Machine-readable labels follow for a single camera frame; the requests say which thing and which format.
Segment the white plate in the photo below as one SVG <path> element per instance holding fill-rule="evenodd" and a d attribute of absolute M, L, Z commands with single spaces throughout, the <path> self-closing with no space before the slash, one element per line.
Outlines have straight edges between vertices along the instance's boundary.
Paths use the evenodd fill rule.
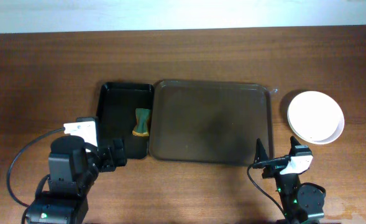
<path fill-rule="evenodd" d="M 288 105 L 288 124 L 301 139 L 311 144 L 329 144 L 337 140 L 345 126 L 339 104 L 319 91 L 304 91 Z"/>
<path fill-rule="evenodd" d="M 288 122 L 293 132 L 312 144 L 329 144 L 341 133 L 342 110 L 337 103 L 292 103 Z"/>

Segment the green yellow sponge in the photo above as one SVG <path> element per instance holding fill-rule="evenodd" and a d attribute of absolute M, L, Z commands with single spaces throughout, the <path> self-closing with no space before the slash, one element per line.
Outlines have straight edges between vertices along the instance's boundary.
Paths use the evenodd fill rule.
<path fill-rule="evenodd" d="M 136 108 L 135 117 L 136 125 L 132 130 L 134 136 L 147 137 L 149 136 L 149 122 L 152 111 L 145 108 Z"/>

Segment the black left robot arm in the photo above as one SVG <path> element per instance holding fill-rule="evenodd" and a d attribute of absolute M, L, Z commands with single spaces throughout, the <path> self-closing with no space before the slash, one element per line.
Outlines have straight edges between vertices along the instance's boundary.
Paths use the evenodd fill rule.
<path fill-rule="evenodd" d="M 39 182 L 22 223 L 81 224 L 88 212 L 87 195 L 99 174 L 127 164 L 124 141 L 97 147 L 79 136 L 63 136 L 50 149 L 50 173 Z"/>

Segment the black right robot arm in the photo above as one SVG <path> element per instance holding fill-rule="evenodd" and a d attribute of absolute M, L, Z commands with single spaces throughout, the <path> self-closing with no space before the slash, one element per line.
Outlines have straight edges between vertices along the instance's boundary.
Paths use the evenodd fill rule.
<path fill-rule="evenodd" d="M 313 153 L 307 145 L 302 145 L 292 136 L 291 149 L 283 157 L 269 158 L 260 139 L 256 142 L 254 162 L 247 168 L 261 169 L 263 179 L 274 179 L 281 202 L 259 187 L 249 175 L 251 183 L 268 197 L 281 211 L 283 218 L 277 223 L 319 223 L 324 218 L 326 189 L 320 185 L 300 181 L 300 175 L 306 172 L 313 160 Z"/>

